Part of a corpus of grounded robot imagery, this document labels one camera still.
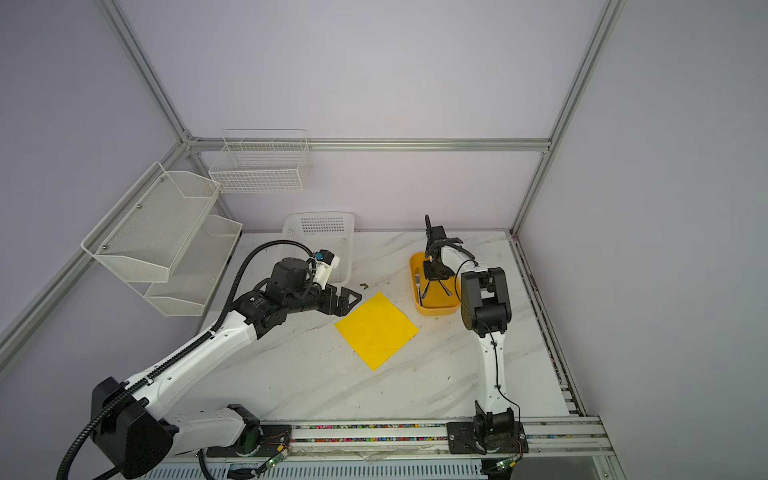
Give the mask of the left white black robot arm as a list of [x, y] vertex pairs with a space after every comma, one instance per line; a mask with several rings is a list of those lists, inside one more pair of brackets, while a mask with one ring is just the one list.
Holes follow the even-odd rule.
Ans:
[[174, 405], [240, 350], [294, 313], [344, 317], [362, 296], [328, 284], [331, 265], [320, 258], [285, 258], [269, 278], [232, 300], [222, 320], [158, 364], [119, 382], [102, 381], [92, 394], [88, 437], [126, 479], [143, 476], [166, 457], [225, 448], [248, 456], [265, 445], [260, 420], [230, 403], [217, 411], [173, 415]]

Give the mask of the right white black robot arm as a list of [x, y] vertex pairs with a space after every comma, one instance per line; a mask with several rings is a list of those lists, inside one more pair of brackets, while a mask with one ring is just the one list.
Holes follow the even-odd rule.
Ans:
[[503, 347], [512, 318], [506, 273], [490, 267], [425, 219], [426, 244], [422, 272], [428, 285], [451, 280], [464, 327], [475, 335], [480, 354], [478, 394], [467, 446], [490, 453], [518, 437], [520, 407], [506, 392]]

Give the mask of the metal knife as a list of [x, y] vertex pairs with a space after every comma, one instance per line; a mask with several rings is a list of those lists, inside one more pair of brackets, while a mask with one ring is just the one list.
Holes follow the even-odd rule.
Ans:
[[420, 307], [423, 306], [422, 303], [422, 294], [421, 294], [421, 281], [420, 281], [420, 275], [414, 274], [414, 284], [415, 284], [415, 290], [416, 290], [416, 303]]

